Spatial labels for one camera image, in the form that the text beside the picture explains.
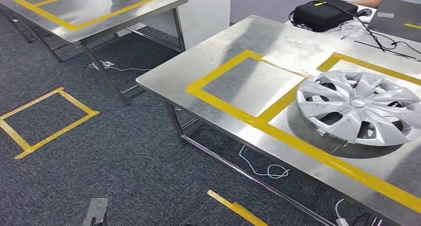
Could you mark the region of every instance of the black bag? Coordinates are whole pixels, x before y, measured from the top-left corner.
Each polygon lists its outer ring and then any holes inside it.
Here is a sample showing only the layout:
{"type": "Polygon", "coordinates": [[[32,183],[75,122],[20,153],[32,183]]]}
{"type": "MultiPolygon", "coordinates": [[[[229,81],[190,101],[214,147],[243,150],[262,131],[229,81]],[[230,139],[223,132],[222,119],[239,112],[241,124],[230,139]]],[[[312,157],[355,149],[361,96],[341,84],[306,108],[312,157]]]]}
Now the black bag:
{"type": "Polygon", "coordinates": [[[358,6],[342,0],[311,1],[295,8],[293,24],[304,24],[315,32],[327,31],[337,27],[342,22],[352,20],[353,16],[343,10],[356,14],[358,6]]]}

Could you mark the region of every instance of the yellow tape square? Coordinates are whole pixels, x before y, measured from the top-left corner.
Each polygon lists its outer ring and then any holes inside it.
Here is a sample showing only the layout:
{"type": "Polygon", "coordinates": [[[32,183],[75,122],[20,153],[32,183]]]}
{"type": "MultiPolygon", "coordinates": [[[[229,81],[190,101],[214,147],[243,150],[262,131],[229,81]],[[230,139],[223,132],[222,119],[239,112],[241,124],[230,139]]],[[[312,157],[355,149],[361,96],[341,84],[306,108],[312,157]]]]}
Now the yellow tape square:
{"type": "Polygon", "coordinates": [[[79,126],[80,124],[82,124],[83,122],[85,122],[86,120],[92,118],[93,116],[97,115],[99,112],[98,111],[93,111],[90,108],[86,107],[83,103],[79,102],[77,99],[73,98],[71,95],[69,95],[68,93],[64,92],[64,88],[58,88],[52,92],[49,92],[11,112],[8,112],[6,114],[4,114],[3,116],[0,116],[0,127],[3,128],[3,130],[9,134],[10,137],[12,137],[13,140],[15,140],[15,142],[23,149],[23,152],[17,156],[15,156],[15,159],[22,159],[25,156],[27,156],[28,154],[34,152],[36,149],[42,147],[43,145],[49,143],[50,141],[58,138],[59,136],[63,135],[64,133],[68,132],[69,130],[79,126]],[[26,142],[6,121],[5,119],[12,116],[15,113],[18,113],[26,108],[29,108],[30,106],[52,96],[53,94],[60,94],[63,98],[65,98],[67,101],[71,102],[72,104],[74,104],[76,107],[80,108],[82,111],[84,111],[85,113],[87,113],[86,116],[84,116],[83,118],[77,120],[76,122],[68,125],[67,127],[55,132],[54,134],[52,134],[51,136],[45,138],[44,140],[34,144],[33,146],[29,145],[28,142],[26,142]]]}
{"type": "Polygon", "coordinates": [[[129,10],[131,10],[133,8],[139,7],[141,5],[144,5],[145,3],[148,3],[148,2],[153,1],[153,0],[142,0],[142,1],[138,2],[138,3],[132,4],[130,6],[127,6],[125,8],[122,8],[120,10],[111,12],[111,13],[109,13],[107,15],[103,15],[103,16],[97,17],[95,19],[86,21],[86,22],[81,23],[81,24],[78,24],[78,25],[73,25],[73,24],[71,24],[71,23],[69,23],[69,22],[67,22],[67,21],[65,21],[65,20],[63,20],[63,19],[61,19],[61,18],[59,18],[59,17],[57,17],[57,16],[55,16],[55,15],[53,15],[53,14],[45,11],[42,8],[39,7],[39,6],[42,6],[42,5],[45,5],[45,4],[48,4],[48,3],[52,3],[52,2],[56,2],[56,1],[60,1],[60,0],[46,0],[46,1],[43,1],[43,2],[39,2],[39,3],[30,3],[30,2],[28,2],[26,0],[13,0],[13,1],[17,2],[18,4],[24,6],[25,8],[27,8],[27,9],[35,12],[35,13],[39,14],[40,16],[43,16],[46,19],[48,19],[48,20],[50,20],[52,22],[55,22],[56,24],[58,24],[60,26],[63,26],[63,27],[65,27],[65,28],[67,28],[67,29],[69,29],[71,31],[74,31],[74,30],[78,30],[78,29],[81,29],[83,27],[92,25],[92,24],[94,24],[96,22],[99,22],[99,21],[108,19],[110,17],[119,15],[119,14],[121,14],[123,12],[129,11],[129,10]]]}
{"type": "MultiPolygon", "coordinates": [[[[287,144],[288,146],[309,155],[310,157],[332,167],[333,169],[345,174],[346,176],[358,181],[359,183],[389,197],[390,199],[395,200],[396,202],[421,213],[421,199],[374,176],[364,170],[359,169],[358,167],[349,164],[345,161],[340,160],[339,158],[297,138],[294,135],[291,135],[281,129],[278,129],[269,124],[269,122],[276,117],[280,112],[287,108],[294,100],[298,87],[301,83],[294,86],[288,93],[282,96],[277,100],[272,106],[267,108],[263,113],[258,117],[252,116],[231,104],[205,92],[202,88],[216,79],[217,77],[223,75],[225,72],[231,68],[238,65],[240,62],[244,61],[246,58],[253,58],[265,63],[271,64],[265,60],[262,60],[263,56],[252,52],[250,50],[245,50],[239,55],[235,56],[225,64],[216,68],[206,76],[201,79],[189,84],[186,87],[186,91],[191,95],[197,97],[198,99],[210,104],[211,106],[229,114],[251,126],[259,129],[260,131],[270,135],[271,137],[277,139],[280,142],[287,144]]],[[[395,78],[400,78],[418,85],[421,85],[421,79],[417,79],[396,71],[389,70],[384,67],[373,65],[371,63],[361,61],[346,55],[339,53],[333,53],[330,58],[328,58],[323,64],[321,64],[317,70],[326,72],[329,71],[333,66],[335,66],[339,61],[347,61],[353,64],[357,64],[361,67],[371,69],[373,71],[378,71],[386,75],[393,76],[395,78]]]]}

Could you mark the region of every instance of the white cable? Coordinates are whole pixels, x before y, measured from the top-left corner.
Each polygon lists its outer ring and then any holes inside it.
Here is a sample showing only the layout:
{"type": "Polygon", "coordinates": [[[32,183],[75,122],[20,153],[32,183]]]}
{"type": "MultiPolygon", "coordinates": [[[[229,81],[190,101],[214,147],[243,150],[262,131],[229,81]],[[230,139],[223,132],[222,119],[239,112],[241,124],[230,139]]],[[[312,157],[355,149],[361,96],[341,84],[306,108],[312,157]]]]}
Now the white cable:
{"type": "Polygon", "coordinates": [[[331,32],[339,31],[339,33],[342,35],[341,39],[349,38],[349,39],[358,39],[367,34],[367,30],[359,24],[359,21],[351,20],[351,21],[345,21],[338,25],[337,28],[330,29],[328,31],[323,32],[326,35],[329,35],[331,32]],[[355,33],[361,33],[357,36],[352,36],[355,33]]]}
{"type": "MultiPolygon", "coordinates": [[[[115,69],[115,70],[118,70],[118,71],[129,71],[129,70],[135,70],[135,71],[149,71],[149,70],[150,70],[150,69],[144,69],[144,70],[141,70],[141,69],[135,69],[135,68],[128,68],[128,69],[121,70],[121,69],[116,68],[116,67],[111,67],[111,66],[108,66],[108,67],[107,67],[107,66],[105,65],[105,64],[106,64],[106,62],[104,62],[104,61],[101,61],[101,63],[104,65],[104,68],[105,68],[105,69],[115,69]]],[[[97,67],[94,63],[89,64],[89,65],[88,65],[88,67],[99,70],[99,69],[98,69],[98,67],[97,67]]]]}
{"type": "Polygon", "coordinates": [[[256,174],[256,175],[263,175],[263,176],[268,176],[268,177],[270,177],[270,178],[272,178],[272,179],[279,179],[279,178],[281,178],[281,177],[284,177],[284,176],[288,176],[288,171],[289,171],[289,169],[285,169],[284,167],[282,167],[282,166],[280,166],[280,165],[275,165],[275,164],[272,164],[272,165],[269,165],[268,166],[268,173],[267,174],[259,174],[259,173],[257,173],[255,170],[254,170],[254,167],[252,166],[252,164],[249,162],[249,160],[247,160],[245,157],[243,157],[243,155],[241,154],[242,152],[243,152],[243,150],[244,150],[244,148],[246,147],[246,145],[243,145],[243,147],[241,148],[241,150],[240,150],[240,152],[238,153],[238,155],[241,157],[241,158],[243,158],[248,164],[249,164],[249,166],[250,166],[250,168],[252,169],[252,171],[256,174]],[[280,168],[282,168],[283,170],[284,170],[284,172],[283,172],[283,174],[282,175],[275,175],[275,174],[270,174],[270,170],[271,170],[271,167],[272,166],[278,166],[278,167],[280,167],[280,168]]]}
{"type": "Polygon", "coordinates": [[[342,218],[342,217],[339,215],[339,212],[338,212],[338,205],[339,205],[342,201],[344,201],[344,199],[339,200],[339,201],[336,203],[336,205],[335,205],[335,212],[336,212],[336,216],[338,216],[338,219],[341,219],[341,218],[342,218]]]}

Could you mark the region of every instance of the hubcap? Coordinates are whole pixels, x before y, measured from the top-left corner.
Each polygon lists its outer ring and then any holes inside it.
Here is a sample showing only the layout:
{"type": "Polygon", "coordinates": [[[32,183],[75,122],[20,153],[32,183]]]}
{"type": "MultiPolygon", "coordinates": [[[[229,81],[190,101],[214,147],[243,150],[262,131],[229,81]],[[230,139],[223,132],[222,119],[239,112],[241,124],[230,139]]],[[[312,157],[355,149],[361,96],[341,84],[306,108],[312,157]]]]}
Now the hubcap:
{"type": "Polygon", "coordinates": [[[420,98],[383,76],[331,71],[304,81],[297,91],[302,114],[345,141],[394,146],[421,136],[420,98]]]}
{"type": "Polygon", "coordinates": [[[351,106],[354,108],[362,108],[365,106],[365,102],[361,99],[351,101],[351,106]]]}

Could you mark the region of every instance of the laptop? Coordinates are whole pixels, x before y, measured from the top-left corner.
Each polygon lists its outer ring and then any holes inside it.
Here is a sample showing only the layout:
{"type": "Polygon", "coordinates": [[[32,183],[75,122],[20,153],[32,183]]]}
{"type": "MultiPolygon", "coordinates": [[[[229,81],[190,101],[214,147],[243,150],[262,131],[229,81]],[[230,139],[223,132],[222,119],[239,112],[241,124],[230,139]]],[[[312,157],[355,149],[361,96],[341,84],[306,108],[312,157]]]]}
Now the laptop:
{"type": "Polygon", "coordinates": [[[421,42],[421,4],[402,0],[383,0],[368,28],[421,42]]]}

